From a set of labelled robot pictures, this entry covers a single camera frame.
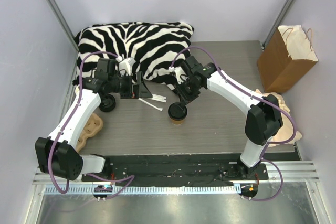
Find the black cup lid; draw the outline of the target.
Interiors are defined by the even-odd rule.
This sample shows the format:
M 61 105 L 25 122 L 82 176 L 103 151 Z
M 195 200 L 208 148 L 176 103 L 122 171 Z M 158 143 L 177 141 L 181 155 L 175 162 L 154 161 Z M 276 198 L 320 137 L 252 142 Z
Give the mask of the black cup lid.
M 178 102 L 172 103 L 168 108 L 168 115 L 172 120 L 183 120 L 187 116 L 187 108 Z

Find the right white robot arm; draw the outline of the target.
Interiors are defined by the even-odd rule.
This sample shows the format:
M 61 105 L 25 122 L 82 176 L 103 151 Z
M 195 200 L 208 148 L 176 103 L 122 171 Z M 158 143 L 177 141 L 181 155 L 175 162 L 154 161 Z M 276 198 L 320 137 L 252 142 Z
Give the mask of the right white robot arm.
M 187 116 L 187 105 L 198 98 L 202 88 L 215 92 L 240 109 L 246 116 L 247 143 L 235 165 L 235 177 L 250 179 L 257 172 L 262 152 L 283 126 L 279 105 L 274 95 L 263 96 L 225 75 L 214 63 L 202 65 L 193 56 L 179 67 L 169 67 L 176 76 L 174 85 L 179 102 L 171 104 L 168 115 L 173 124 L 181 124 Z

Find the stack of paper cups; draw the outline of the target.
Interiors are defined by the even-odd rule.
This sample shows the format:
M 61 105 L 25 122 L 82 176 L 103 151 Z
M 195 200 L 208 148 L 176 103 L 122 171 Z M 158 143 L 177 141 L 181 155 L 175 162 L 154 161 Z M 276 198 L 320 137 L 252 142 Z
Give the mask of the stack of paper cups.
M 79 86 L 76 86 L 76 87 L 75 87 L 75 96 L 77 96 L 78 93 L 79 93 Z

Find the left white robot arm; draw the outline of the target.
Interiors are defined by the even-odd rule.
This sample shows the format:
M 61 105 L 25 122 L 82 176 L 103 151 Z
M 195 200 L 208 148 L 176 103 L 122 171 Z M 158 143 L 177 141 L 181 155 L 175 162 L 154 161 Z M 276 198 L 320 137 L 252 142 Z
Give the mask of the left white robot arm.
M 122 99 L 151 98 L 143 74 L 136 74 L 132 82 L 133 58 L 98 60 L 92 77 L 85 77 L 79 85 L 79 92 L 58 126 L 47 138 L 39 137 L 35 142 L 39 169 L 51 177 L 75 180 L 80 175 L 93 173 L 98 180 L 105 182 L 112 174 L 106 158 L 100 155 L 81 156 L 76 151 L 80 134 L 95 109 L 110 112 L 116 107 L 113 94 Z

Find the brown paper coffee cup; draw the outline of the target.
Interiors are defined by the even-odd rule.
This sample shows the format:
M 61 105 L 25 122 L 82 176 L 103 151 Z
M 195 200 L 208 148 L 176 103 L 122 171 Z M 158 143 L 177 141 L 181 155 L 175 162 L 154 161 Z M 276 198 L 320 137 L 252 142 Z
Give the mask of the brown paper coffee cup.
M 178 116 L 178 117 L 176 117 L 176 116 L 171 116 L 170 119 L 171 119 L 171 122 L 172 122 L 174 125 L 181 125 L 181 124 L 184 122 L 185 117 L 184 117 L 184 116 Z

